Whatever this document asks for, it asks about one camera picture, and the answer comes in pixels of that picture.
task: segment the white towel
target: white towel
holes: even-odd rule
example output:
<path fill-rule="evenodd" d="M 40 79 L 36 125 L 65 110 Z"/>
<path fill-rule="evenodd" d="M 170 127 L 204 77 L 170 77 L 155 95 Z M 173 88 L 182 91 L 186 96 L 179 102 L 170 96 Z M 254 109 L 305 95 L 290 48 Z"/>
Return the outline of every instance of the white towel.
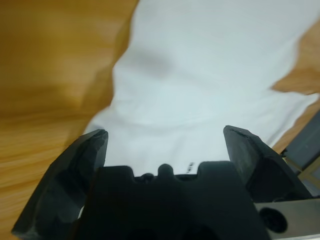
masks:
<path fill-rule="evenodd" d="M 225 125 L 273 146 L 318 98 L 271 86 L 319 12 L 319 0 L 140 0 L 112 103 L 86 129 L 108 131 L 105 166 L 194 174 L 229 160 Z"/>

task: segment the black plastic part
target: black plastic part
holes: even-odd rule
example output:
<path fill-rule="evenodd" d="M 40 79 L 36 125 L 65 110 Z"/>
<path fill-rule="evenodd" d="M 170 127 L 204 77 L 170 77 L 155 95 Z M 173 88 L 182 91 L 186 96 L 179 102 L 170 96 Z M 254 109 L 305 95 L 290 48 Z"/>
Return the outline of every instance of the black plastic part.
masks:
<path fill-rule="evenodd" d="M 25 240 L 64 240 L 84 206 L 96 170 L 106 158 L 108 133 L 80 136 L 48 168 L 15 223 Z"/>
<path fill-rule="evenodd" d="M 312 198 L 286 162 L 248 130 L 226 126 L 228 154 L 255 203 Z"/>
<path fill-rule="evenodd" d="M 305 169 L 320 156 L 320 111 L 282 152 L 296 165 Z"/>
<path fill-rule="evenodd" d="M 270 239 L 233 163 L 203 162 L 186 178 L 169 165 L 147 184 L 127 166 L 100 168 L 74 239 Z"/>

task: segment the wooden surface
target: wooden surface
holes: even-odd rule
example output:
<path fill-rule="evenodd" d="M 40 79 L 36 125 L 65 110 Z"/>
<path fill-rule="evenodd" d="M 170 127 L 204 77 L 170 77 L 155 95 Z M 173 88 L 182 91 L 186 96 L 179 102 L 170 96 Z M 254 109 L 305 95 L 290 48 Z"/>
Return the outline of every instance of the wooden surface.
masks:
<path fill-rule="evenodd" d="M 112 98 L 111 69 L 126 49 L 137 0 L 3 0 L 0 3 L 0 239 L 49 164 Z M 320 24 L 295 70 L 275 87 L 320 92 Z M 320 109 L 311 106 L 281 151 Z"/>

